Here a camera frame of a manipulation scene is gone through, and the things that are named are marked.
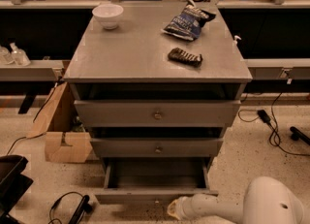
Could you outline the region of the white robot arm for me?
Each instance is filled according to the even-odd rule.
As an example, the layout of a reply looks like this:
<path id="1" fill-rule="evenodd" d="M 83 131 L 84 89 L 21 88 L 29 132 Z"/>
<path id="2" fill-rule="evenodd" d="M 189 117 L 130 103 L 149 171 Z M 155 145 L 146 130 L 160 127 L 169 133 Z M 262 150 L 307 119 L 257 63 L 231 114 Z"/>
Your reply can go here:
<path id="1" fill-rule="evenodd" d="M 310 210 L 285 184 L 268 176 L 250 182 L 242 205 L 195 194 L 173 200 L 168 215 L 177 220 L 218 216 L 234 224 L 310 224 Z"/>

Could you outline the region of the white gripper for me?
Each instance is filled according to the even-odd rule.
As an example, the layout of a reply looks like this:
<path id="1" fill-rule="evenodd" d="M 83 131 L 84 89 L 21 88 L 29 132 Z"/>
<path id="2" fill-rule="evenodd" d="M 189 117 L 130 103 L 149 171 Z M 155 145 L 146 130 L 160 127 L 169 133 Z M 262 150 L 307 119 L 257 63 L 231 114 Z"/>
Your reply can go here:
<path id="1" fill-rule="evenodd" d="M 190 220 L 194 218 L 195 213 L 192 207 L 191 197 L 180 197 L 173 200 L 167 208 L 167 214 L 177 220 Z"/>

